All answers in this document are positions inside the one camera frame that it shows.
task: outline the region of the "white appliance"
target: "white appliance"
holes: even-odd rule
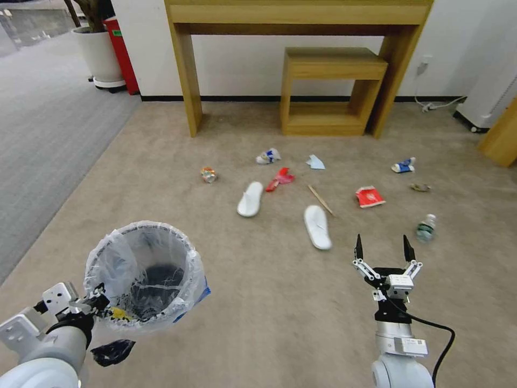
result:
[[[487,66],[454,117],[463,117],[473,132],[487,132],[517,96],[517,27],[501,41],[499,52]]]

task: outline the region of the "plastic water bottle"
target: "plastic water bottle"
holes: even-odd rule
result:
[[[418,224],[416,228],[416,238],[423,243],[428,243],[434,237],[435,227],[436,216],[434,214],[428,214],[425,216],[425,220]]]

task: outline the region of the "trash can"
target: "trash can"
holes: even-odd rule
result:
[[[100,283],[110,301],[100,320],[127,334],[168,327],[210,293],[201,257],[188,237],[152,221],[116,229],[90,252],[86,293]]]
[[[136,81],[135,72],[133,71],[131,60],[129,59],[128,49],[125,47],[124,39],[120,32],[117,17],[110,17],[109,19],[104,20],[103,23],[106,30],[109,32],[109,38],[111,39],[111,44],[115,50],[115,55],[117,56],[122,76],[124,77],[125,84],[128,88],[128,93],[131,95],[137,94],[139,92],[138,82]]]

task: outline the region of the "gray carpet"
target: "gray carpet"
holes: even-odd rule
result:
[[[0,59],[0,283],[139,105],[88,76],[71,33]]]

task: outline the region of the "plant pot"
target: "plant pot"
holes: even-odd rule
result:
[[[73,33],[77,37],[82,56],[93,75],[95,85],[105,88],[125,85],[109,33],[107,31],[92,33],[89,27],[79,27],[73,30]]]

